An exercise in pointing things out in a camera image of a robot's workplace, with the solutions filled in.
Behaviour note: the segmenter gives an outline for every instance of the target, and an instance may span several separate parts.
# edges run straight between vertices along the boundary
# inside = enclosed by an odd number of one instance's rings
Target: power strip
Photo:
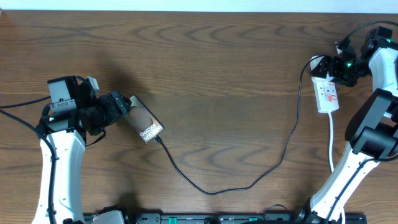
[[[311,62],[311,70],[313,70],[322,58],[317,58]],[[319,113],[331,113],[336,111],[338,106],[336,86],[329,75],[326,78],[311,77],[313,88],[315,90],[315,98]]]

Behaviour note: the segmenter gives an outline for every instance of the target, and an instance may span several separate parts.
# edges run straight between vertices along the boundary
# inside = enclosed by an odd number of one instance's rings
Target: wood grain surface
[[[137,94],[165,126],[181,170],[207,191],[245,187],[281,157],[296,116],[299,73],[313,55],[367,21],[397,15],[9,11],[0,18],[0,105],[49,95],[47,80],[92,76],[102,93]],[[353,38],[364,41],[366,29]],[[371,94],[371,77],[338,87],[335,163],[348,121]],[[199,193],[156,142],[143,144],[123,120],[88,147],[81,169],[85,212],[115,203],[165,213],[263,212],[300,208],[330,175],[328,116],[303,79],[301,117],[286,160],[253,189]],[[36,125],[42,107],[9,109]],[[0,116],[0,223],[30,223],[42,157],[27,128]],[[345,206],[369,223],[396,223],[398,164],[381,164]]]

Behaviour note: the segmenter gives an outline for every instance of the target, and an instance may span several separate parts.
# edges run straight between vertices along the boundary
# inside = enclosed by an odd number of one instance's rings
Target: white cable
[[[331,112],[328,112],[329,115],[329,126],[330,126],[330,141],[329,141],[329,165],[330,171],[333,172],[335,167],[333,165],[333,118],[331,117]],[[346,214],[344,209],[341,209],[341,224],[346,224]]]

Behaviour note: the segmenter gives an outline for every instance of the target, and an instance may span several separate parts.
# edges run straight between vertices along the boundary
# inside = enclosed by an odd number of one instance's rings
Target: wooden table
[[[281,157],[296,119],[299,73],[312,55],[360,24],[394,15],[10,11],[0,18],[0,105],[49,95],[47,80],[92,76],[102,93],[137,94],[166,127],[162,138],[208,191],[251,184]],[[359,51],[367,29],[353,42]],[[335,162],[348,121],[371,94],[371,77],[338,87]],[[253,189],[206,196],[173,169],[156,142],[123,121],[88,147],[81,169],[85,212],[123,202],[170,212],[263,212],[300,208],[330,175],[328,116],[319,114],[308,71],[301,117],[282,166]],[[31,124],[46,102],[7,110]],[[29,223],[42,157],[27,128],[0,116],[0,222]],[[398,165],[381,164],[345,206],[369,223],[395,223]]]

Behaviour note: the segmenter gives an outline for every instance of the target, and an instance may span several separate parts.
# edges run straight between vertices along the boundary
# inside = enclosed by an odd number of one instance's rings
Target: white background
[[[398,0],[0,0],[2,9],[398,13]]]

